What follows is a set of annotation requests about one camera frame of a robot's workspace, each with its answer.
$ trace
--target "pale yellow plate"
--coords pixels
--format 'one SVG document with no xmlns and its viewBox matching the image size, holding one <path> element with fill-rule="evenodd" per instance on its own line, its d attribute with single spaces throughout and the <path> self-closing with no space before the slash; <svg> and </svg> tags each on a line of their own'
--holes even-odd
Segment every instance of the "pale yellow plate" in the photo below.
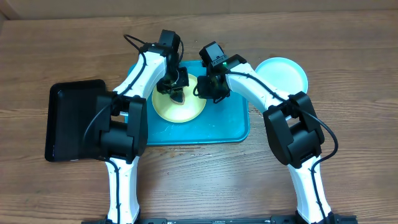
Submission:
<svg viewBox="0 0 398 224">
<path fill-rule="evenodd" d="M 188 74 L 189 86 L 183 88 L 185 95 L 184 104 L 174 103 L 169 94 L 161 94 L 156 87 L 152 93 L 152 104 L 159 116 L 166 121 L 182 123 L 196 118 L 204 109 L 206 99 L 200 99 L 193 95 L 193 88 L 197 85 L 198 79 Z"/>
</svg>

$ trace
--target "teal tray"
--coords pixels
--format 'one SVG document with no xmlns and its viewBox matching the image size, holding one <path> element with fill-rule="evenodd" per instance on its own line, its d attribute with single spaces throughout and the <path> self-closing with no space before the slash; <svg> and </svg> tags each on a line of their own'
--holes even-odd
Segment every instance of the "teal tray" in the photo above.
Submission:
<svg viewBox="0 0 398 224">
<path fill-rule="evenodd" d="M 200 60 L 181 62 L 180 66 L 186 67 L 188 73 L 196 77 L 206 75 L 206 68 L 201 66 Z M 185 123 L 172 123 L 161 118 L 154 109 L 151 94 L 147 115 L 148 146 L 241 142 L 250 132 L 248 101 L 233 92 L 218 104 L 207 100 L 203 111 Z"/>
</svg>

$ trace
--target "wood grain surface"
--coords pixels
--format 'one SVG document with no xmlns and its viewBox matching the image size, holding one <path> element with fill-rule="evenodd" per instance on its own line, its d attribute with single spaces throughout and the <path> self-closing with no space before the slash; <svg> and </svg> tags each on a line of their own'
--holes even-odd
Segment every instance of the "wood grain surface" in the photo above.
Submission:
<svg viewBox="0 0 398 224">
<path fill-rule="evenodd" d="M 318 117 L 340 150 L 322 164 L 332 210 L 360 223 L 398 220 L 398 11 L 6 21 L 0 35 L 0 223 L 80 223 L 103 218 L 103 162 L 44 159 L 50 87 L 126 77 L 137 52 L 162 29 L 181 36 L 185 60 L 216 40 L 255 68 L 287 57 L 307 72 Z M 269 149 L 261 115 L 239 144 L 147 148 L 139 161 L 143 217 L 221 218 L 293 214 L 289 172 Z M 326 136 L 323 155 L 333 147 Z"/>
</svg>

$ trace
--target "round plate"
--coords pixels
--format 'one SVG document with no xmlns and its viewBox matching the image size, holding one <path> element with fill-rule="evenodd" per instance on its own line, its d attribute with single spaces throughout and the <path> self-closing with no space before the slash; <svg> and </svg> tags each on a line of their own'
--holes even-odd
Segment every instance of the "round plate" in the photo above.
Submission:
<svg viewBox="0 0 398 224">
<path fill-rule="evenodd" d="M 161 94 L 156 87 L 152 93 L 152 104 L 156 113 L 166 121 L 182 123 L 196 118 L 206 105 L 205 99 L 193 95 L 193 88 L 197 85 L 197 77 L 188 74 L 189 86 L 183 88 L 184 104 L 174 103 L 168 94 Z"/>
<path fill-rule="evenodd" d="M 307 93 L 307 76 L 304 70 L 290 59 L 269 58 L 257 66 L 256 73 L 276 88 L 287 93 L 296 94 L 300 91 Z"/>
</svg>

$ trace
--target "wooden table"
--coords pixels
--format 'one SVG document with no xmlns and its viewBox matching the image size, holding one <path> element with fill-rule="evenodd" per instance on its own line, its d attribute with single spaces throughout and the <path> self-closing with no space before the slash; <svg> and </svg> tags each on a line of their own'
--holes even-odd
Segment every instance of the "wooden table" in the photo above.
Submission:
<svg viewBox="0 0 398 224">
<path fill-rule="evenodd" d="M 50 87 L 103 79 L 113 89 L 137 52 L 176 31 L 185 60 L 216 40 L 255 68 L 274 56 L 306 71 L 317 115 L 336 133 L 322 164 L 329 204 L 361 223 L 398 219 L 398 11 L 6 21 L 0 36 L 0 223 L 80 223 L 109 209 L 103 162 L 44 159 Z M 143 217 L 293 214 L 290 174 L 271 153 L 261 115 L 239 144 L 148 148 L 139 162 Z M 326 136 L 323 156 L 333 143 Z"/>
</svg>

